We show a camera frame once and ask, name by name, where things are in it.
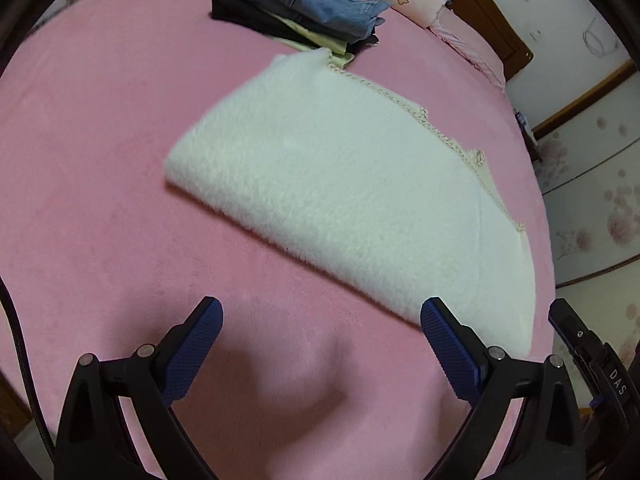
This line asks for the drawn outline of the white floral wardrobe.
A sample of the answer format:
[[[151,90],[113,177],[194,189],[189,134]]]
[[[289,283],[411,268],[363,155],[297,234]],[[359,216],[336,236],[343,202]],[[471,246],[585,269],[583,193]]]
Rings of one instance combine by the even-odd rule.
[[[556,293],[630,365],[639,342],[639,76],[539,144]]]

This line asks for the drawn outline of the folded pale yellow garment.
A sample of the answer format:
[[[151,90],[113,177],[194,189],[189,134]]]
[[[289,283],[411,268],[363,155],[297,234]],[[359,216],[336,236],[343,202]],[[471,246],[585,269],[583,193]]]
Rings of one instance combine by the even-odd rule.
[[[329,50],[331,52],[330,62],[339,68],[345,68],[356,58],[356,55],[347,51],[348,43],[344,40],[322,34],[322,32],[313,32],[288,18],[281,18],[271,12],[268,12],[268,15],[280,22],[286,29],[286,32],[278,32],[276,36],[271,36],[271,39],[277,40],[281,44],[286,44],[300,52],[321,48]]]

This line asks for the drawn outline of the pink pillow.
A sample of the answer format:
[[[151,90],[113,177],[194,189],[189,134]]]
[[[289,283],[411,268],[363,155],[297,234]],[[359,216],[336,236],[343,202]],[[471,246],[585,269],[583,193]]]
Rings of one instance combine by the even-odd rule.
[[[479,70],[501,92],[506,90],[503,62],[480,34],[454,12],[442,8],[430,31]]]

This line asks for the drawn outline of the folded black garment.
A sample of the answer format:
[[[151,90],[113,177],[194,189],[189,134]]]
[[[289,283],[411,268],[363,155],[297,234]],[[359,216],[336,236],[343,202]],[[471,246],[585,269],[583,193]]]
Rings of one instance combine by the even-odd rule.
[[[280,22],[250,0],[212,0],[210,17],[216,21],[240,25],[268,37],[276,36],[278,32],[286,32]],[[356,55],[363,48],[377,44],[378,37],[372,34],[366,39],[355,41],[352,44],[347,43],[347,51]]]

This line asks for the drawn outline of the white fluffy sweater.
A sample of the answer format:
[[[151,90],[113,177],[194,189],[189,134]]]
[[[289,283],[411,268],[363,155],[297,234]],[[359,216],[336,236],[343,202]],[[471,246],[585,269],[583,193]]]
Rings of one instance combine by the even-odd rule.
[[[484,153],[326,50],[276,56],[182,136],[165,176],[408,322],[437,296],[486,344],[532,348],[532,252]]]

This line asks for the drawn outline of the brown wooden headboard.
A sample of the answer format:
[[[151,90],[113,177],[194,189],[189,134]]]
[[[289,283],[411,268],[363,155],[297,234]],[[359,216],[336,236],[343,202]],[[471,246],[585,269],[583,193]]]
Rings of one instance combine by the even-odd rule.
[[[475,29],[498,55],[506,81],[533,61],[534,54],[494,0],[449,0],[448,8]]]

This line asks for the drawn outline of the pink bed sheet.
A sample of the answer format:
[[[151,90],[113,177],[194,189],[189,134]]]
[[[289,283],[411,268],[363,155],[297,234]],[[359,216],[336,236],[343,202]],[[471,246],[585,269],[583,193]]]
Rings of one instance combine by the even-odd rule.
[[[80,0],[1,78],[1,275],[44,416],[206,296],[224,328],[175,412],[224,479],[421,479],[468,408],[421,331],[168,186],[164,160],[284,45],[212,0]]]

